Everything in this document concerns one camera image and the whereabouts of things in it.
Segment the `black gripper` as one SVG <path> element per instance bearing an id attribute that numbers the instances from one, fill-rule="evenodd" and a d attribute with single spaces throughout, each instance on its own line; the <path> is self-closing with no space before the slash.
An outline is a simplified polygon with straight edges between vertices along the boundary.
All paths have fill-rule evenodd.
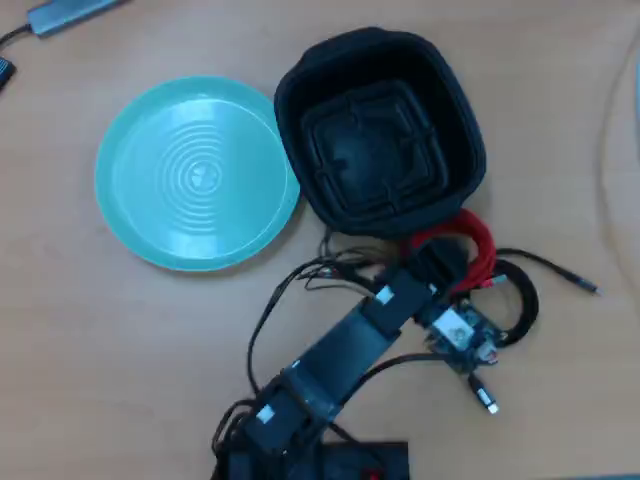
<path id="1" fill-rule="evenodd" d="M 453 293 L 468 275 L 469 254 L 458 242 L 442 242 L 440 249 L 447 292 Z M 410 272 L 396 271 L 374 299 L 360 308 L 363 317 L 384 336 L 394 336 L 409 318 L 433 301 L 434 293 L 427 284 L 442 284 L 440 259 L 430 242 L 410 249 L 407 267 Z"/>

